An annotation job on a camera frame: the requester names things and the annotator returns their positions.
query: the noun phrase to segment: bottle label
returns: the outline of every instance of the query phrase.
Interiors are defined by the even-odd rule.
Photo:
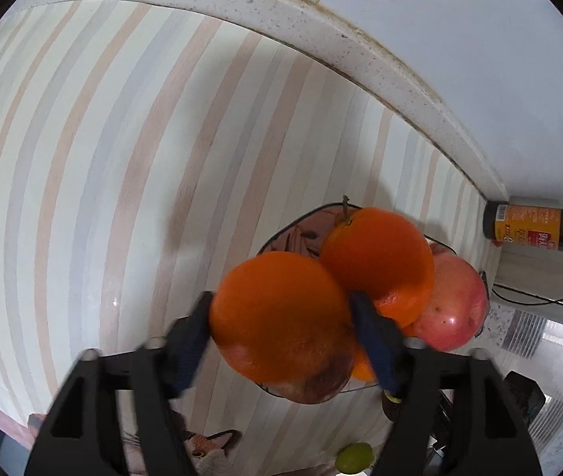
[[[560,209],[503,204],[495,215],[495,240],[556,250],[560,227]]]

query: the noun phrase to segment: vent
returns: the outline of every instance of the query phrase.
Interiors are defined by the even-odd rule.
[[[502,343],[508,352],[530,360],[542,341],[548,321],[532,313],[517,310]]]
[[[546,396],[546,405],[544,405],[537,418],[528,428],[537,453],[544,450],[562,425],[563,401]]]

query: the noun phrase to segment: black wire basket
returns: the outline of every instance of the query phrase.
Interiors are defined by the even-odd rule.
[[[312,259],[318,259],[319,253],[321,252],[321,246],[328,236],[328,233],[334,228],[334,226],[340,222],[343,216],[345,207],[353,210],[362,209],[358,205],[354,205],[347,202],[333,202],[327,203],[316,209],[313,209],[309,213],[300,216],[294,220],[291,224],[284,227],[279,232],[275,233],[263,247],[257,253],[263,254],[264,252],[296,252],[297,254],[305,255],[311,257]],[[434,244],[438,249],[447,249],[457,254],[450,246],[425,235],[425,238],[429,244]],[[480,277],[484,281],[486,286],[486,291],[488,294],[488,284],[486,281],[486,273],[480,272]],[[482,333],[482,329],[476,334],[476,337]],[[278,395],[268,386],[264,384],[259,384],[258,386],[265,392],[276,397],[282,397]],[[346,386],[340,391],[340,393],[354,392],[355,390],[361,390],[363,388],[370,388],[372,386],[377,386],[376,383],[357,380],[356,378],[350,378]]]

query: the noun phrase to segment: cat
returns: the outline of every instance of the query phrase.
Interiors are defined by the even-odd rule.
[[[28,429],[36,437],[45,415],[32,414],[28,417]],[[227,454],[241,439],[237,430],[226,430],[209,437],[186,430],[184,418],[175,411],[171,419],[184,439],[189,458],[200,476],[234,476]],[[130,476],[147,476],[138,436],[123,431],[123,448]]]

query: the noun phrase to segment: fruit stem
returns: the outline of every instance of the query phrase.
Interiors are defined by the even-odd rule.
[[[352,223],[352,221],[350,220],[350,213],[347,207],[349,201],[350,199],[347,198],[347,195],[343,195],[343,220],[345,220],[346,225],[350,225],[350,223]]]

